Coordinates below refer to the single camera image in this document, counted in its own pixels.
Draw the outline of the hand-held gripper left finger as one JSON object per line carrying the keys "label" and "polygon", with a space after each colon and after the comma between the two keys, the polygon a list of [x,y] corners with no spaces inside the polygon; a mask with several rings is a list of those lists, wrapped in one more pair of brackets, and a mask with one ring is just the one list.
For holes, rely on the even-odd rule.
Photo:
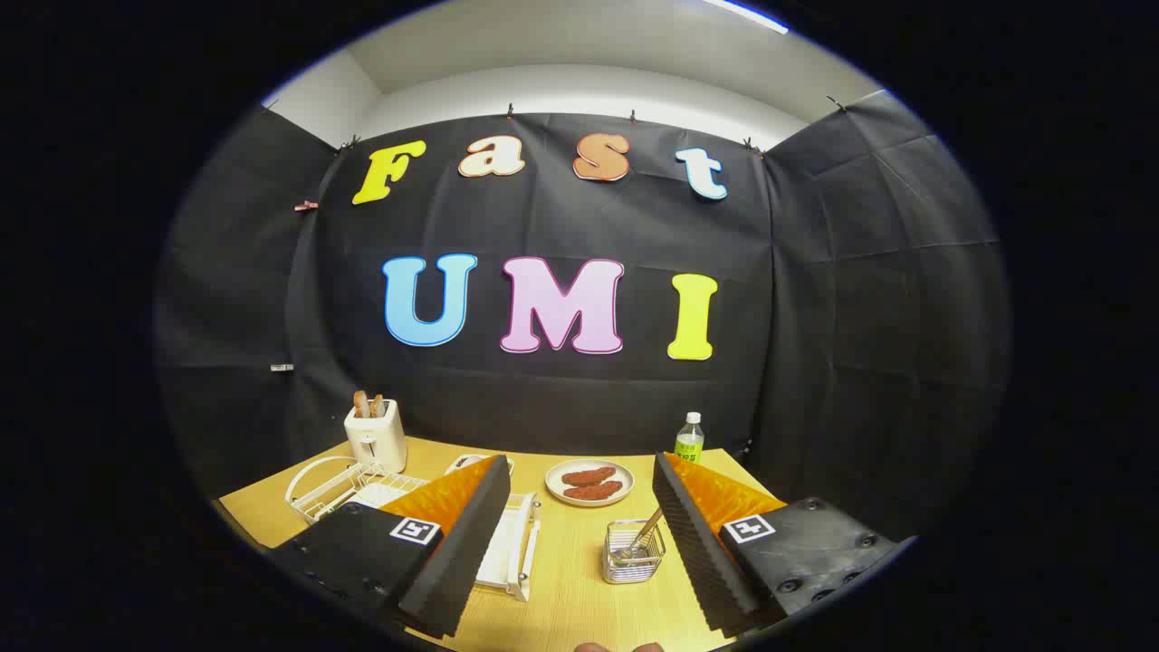
{"label": "hand-held gripper left finger", "polygon": [[453,636],[511,491],[505,455],[369,507],[347,501],[270,561],[360,620]]}

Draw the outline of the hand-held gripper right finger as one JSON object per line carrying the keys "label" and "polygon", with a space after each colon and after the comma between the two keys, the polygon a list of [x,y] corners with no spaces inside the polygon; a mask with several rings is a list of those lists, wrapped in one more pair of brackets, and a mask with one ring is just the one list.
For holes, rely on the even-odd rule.
{"label": "hand-held gripper right finger", "polygon": [[796,627],[909,548],[828,499],[780,503],[666,450],[651,488],[707,627],[727,637]]}

